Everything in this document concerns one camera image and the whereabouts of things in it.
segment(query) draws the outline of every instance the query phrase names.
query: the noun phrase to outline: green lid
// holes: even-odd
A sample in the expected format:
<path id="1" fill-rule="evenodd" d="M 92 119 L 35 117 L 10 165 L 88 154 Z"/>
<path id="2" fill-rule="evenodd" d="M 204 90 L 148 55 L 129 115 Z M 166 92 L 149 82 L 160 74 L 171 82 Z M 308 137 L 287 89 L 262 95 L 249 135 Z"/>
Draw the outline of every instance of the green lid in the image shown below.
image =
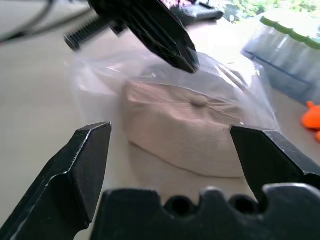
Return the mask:
<path id="1" fill-rule="evenodd" d="M 292 39 L 297 40 L 298 42 L 301 42 L 301 43 L 306 41 L 308 38 L 307 33 L 297 29 L 292 30 L 289 35 Z"/>
<path id="2" fill-rule="evenodd" d="M 316 39 L 308 37 L 305 41 L 305 44 L 307 44 L 310 48 L 320 49 L 320 42 Z"/>
<path id="3" fill-rule="evenodd" d="M 289 34 L 290 32 L 292 32 L 292 27 L 289 24 L 284 24 L 282 22 L 277 22 L 274 28 L 283 34 Z"/>
<path id="4" fill-rule="evenodd" d="M 274 27 L 275 24 L 276 24 L 275 21 L 271 20 L 271 19 L 270 19 L 269 17 L 267 17 L 267 16 L 262 16 L 262 17 L 260 18 L 260 22 L 261 22 L 262 24 L 264 24 L 264 25 L 269 26 L 269 27 Z"/>

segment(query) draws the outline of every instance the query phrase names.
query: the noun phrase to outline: fabric hat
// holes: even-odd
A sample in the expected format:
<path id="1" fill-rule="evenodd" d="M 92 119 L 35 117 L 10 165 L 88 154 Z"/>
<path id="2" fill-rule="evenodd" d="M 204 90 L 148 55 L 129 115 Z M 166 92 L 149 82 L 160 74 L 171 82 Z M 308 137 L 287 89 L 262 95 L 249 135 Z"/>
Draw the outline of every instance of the fabric hat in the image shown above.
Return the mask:
<path id="1" fill-rule="evenodd" d="M 141 188 L 156 190 L 164 204 L 173 196 L 186 196 L 199 202 L 200 192 L 208 187 L 222 190 L 228 199 L 235 194 L 246 194 L 254 198 L 244 177 L 211 177 L 183 170 L 161 161 L 140 147 L 129 144 L 130 168 Z"/>
<path id="2" fill-rule="evenodd" d="M 244 173 L 229 127 L 241 109 L 177 86 L 127 82 L 122 94 L 128 141 L 167 165 L 204 177 L 238 178 Z"/>

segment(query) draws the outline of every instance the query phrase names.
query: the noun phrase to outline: orange object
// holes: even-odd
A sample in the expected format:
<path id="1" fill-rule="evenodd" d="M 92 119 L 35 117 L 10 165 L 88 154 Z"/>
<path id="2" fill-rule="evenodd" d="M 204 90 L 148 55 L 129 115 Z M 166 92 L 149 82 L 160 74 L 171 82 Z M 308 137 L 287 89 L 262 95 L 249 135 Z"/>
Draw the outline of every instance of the orange object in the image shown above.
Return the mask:
<path id="1" fill-rule="evenodd" d="M 314 105 L 311 101 L 308 101 L 306 105 L 309 110 L 302 117 L 302 124 L 308 129 L 319 130 L 315 137 L 320 142 L 320 105 Z"/>

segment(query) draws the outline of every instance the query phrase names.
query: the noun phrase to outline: cap button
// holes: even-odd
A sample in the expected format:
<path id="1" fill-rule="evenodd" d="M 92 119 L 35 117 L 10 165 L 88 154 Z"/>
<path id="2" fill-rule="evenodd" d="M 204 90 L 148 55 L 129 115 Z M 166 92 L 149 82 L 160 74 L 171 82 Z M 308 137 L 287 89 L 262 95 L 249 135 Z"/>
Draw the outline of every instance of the cap button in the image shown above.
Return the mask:
<path id="1" fill-rule="evenodd" d="M 204 107 L 208 104 L 208 99 L 205 96 L 194 96 L 190 102 L 194 106 Z"/>

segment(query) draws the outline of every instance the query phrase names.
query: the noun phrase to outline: threaded bolt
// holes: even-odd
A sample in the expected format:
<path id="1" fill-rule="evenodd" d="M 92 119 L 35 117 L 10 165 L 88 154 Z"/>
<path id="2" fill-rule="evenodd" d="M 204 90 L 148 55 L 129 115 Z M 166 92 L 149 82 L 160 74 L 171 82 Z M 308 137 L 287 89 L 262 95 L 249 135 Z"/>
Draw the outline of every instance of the threaded bolt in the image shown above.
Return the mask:
<path id="1" fill-rule="evenodd" d="M 110 18 L 96 17 L 78 29 L 76 32 L 65 34 L 64 41 L 73 51 L 80 49 L 80 46 L 98 35 L 109 27 Z"/>

